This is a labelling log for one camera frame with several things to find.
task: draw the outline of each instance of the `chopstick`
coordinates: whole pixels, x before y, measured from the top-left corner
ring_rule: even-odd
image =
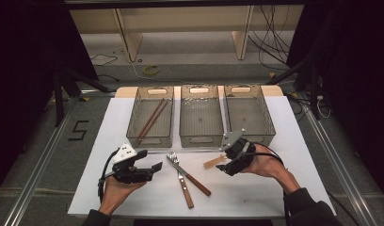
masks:
[[[148,134],[149,130],[153,126],[154,122],[159,117],[160,113],[162,113],[163,109],[167,105],[167,101],[163,98],[160,104],[155,108],[151,116],[149,117],[148,121],[143,126],[141,132],[139,133],[138,137],[142,138],[145,137],[146,134]]]

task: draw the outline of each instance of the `wooden handle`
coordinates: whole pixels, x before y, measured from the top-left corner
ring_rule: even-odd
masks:
[[[191,198],[191,195],[189,194],[188,188],[186,187],[184,178],[180,178],[180,183],[181,183],[181,188],[183,189],[183,192],[185,195],[186,204],[188,205],[189,209],[193,208],[192,198]]]
[[[210,161],[207,161],[205,163],[203,163],[203,167],[208,170],[210,169],[211,167],[217,165],[218,163],[220,162],[224,162],[225,161],[225,158],[226,156],[224,154],[221,154],[218,158],[215,158],[213,160],[210,160]]]
[[[203,186],[199,181],[197,181],[193,176],[190,174],[187,174],[186,177],[195,185],[197,186],[206,196],[210,196],[212,192],[207,189],[205,186]]]

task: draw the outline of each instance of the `plastic container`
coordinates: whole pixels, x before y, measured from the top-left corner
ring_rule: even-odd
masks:
[[[224,126],[218,87],[188,85],[181,87],[180,139],[184,148],[219,147]]]
[[[127,138],[133,148],[170,148],[174,87],[140,87],[136,91]]]
[[[260,85],[224,87],[228,131],[245,129],[243,138],[268,146],[276,131]]]

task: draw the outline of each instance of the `metal rail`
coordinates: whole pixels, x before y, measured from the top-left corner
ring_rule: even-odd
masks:
[[[68,101],[68,106],[66,107],[65,117],[62,123],[55,128],[54,133],[51,135],[45,149],[42,152],[39,162],[36,167],[33,169],[28,181],[26,182],[22,192],[20,193],[17,201],[12,206],[7,220],[5,221],[5,226],[17,226],[19,225],[24,212],[33,197],[33,194],[36,190],[37,185],[40,182],[42,174],[45,172],[46,167],[48,166],[49,160],[51,159],[55,148],[61,135],[63,134],[64,128],[69,121],[69,117],[72,113],[72,110],[76,106],[78,98],[71,98]]]
[[[307,116],[310,121],[310,124],[312,125],[312,128],[314,129],[315,134],[318,136],[318,139],[321,142],[321,145],[328,156],[328,159],[333,169],[336,172],[336,175],[338,176],[344,188],[348,199],[351,201],[351,204],[354,207],[361,224],[368,226],[377,226],[376,219],[371,213],[371,210],[366,200],[363,198],[359,188],[356,186],[353,181],[353,178],[348,173],[347,168],[345,167],[341,157],[338,155],[338,152],[330,141],[327,132],[322,126],[322,123],[315,118],[311,111],[307,113]]]

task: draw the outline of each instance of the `sleeve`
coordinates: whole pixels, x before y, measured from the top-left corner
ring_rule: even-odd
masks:
[[[286,207],[291,213],[291,223],[294,226],[339,226],[343,225],[325,202],[315,202],[307,188],[284,197]]]
[[[82,226],[108,226],[110,219],[108,215],[91,209]]]

